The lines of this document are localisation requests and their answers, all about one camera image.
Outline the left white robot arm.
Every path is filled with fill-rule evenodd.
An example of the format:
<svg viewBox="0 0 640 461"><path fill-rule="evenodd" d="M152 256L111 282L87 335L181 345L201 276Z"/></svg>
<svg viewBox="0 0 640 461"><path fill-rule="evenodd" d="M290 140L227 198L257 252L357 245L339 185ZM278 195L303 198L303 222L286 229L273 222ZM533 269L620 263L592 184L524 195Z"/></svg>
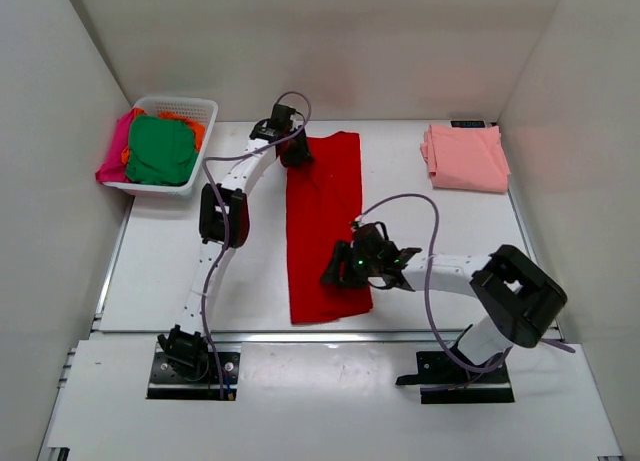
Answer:
<svg viewBox="0 0 640 461"><path fill-rule="evenodd" d="M270 116L252 128L244 153L227 159L233 166L222 181L216 182L207 167L215 158L203 160L207 183L200 195L198 270L179 321L167 335L158 336L166 365L187 383L207 380L214 373L223 382L224 367L213 343L208 304L248 238L249 195L259 179L276 161L286 167L312 161L305 132L309 116L277 100Z"/></svg>

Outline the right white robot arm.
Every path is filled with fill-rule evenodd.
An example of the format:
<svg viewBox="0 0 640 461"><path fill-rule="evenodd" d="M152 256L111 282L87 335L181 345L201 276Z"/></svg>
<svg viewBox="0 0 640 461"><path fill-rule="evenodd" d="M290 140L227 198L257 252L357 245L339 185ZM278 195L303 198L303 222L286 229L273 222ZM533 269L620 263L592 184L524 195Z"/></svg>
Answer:
<svg viewBox="0 0 640 461"><path fill-rule="evenodd" d="M460 381L496 370L515 346L531 349L566 306L567 294L522 251L502 245L484 256L447 256L398 248L382 222L352 225L338 241L320 281L338 289L446 292L477 299L486 315L453 345L443 344L449 372Z"/></svg>

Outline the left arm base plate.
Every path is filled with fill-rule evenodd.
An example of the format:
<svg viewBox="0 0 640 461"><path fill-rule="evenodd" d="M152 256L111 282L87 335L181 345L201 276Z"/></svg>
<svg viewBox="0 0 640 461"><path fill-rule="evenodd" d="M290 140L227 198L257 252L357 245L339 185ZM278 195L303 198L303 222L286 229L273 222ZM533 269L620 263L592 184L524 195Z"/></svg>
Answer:
<svg viewBox="0 0 640 461"><path fill-rule="evenodd" d="M166 338L159 335L147 384L150 400L235 401L241 352L214 353L204 340L195 356L186 352L187 362L164 350Z"/></svg>

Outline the red t shirt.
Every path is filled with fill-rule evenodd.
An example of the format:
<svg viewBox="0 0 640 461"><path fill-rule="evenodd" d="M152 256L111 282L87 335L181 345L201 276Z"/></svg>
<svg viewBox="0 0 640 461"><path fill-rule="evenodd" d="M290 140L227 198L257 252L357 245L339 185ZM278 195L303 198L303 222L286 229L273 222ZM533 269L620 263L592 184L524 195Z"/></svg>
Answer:
<svg viewBox="0 0 640 461"><path fill-rule="evenodd" d="M371 290L321 283L334 246L351 239L362 210L360 136L340 131L309 140L313 161L286 174L286 261L290 321L328 323L369 312Z"/></svg>

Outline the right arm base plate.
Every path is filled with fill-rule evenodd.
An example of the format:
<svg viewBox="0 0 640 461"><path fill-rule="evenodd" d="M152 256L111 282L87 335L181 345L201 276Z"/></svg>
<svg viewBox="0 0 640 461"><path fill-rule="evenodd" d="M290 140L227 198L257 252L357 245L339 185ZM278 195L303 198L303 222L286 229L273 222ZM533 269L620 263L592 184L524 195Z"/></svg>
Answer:
<svg viewBox="0 0 640 461"><path fill-rule="evenodd" d="M417 372L401 375L398 387L417 386L423 405L509 404L515 402L505 362L488 373L472 373L439 351L418 351Z"/></svg>

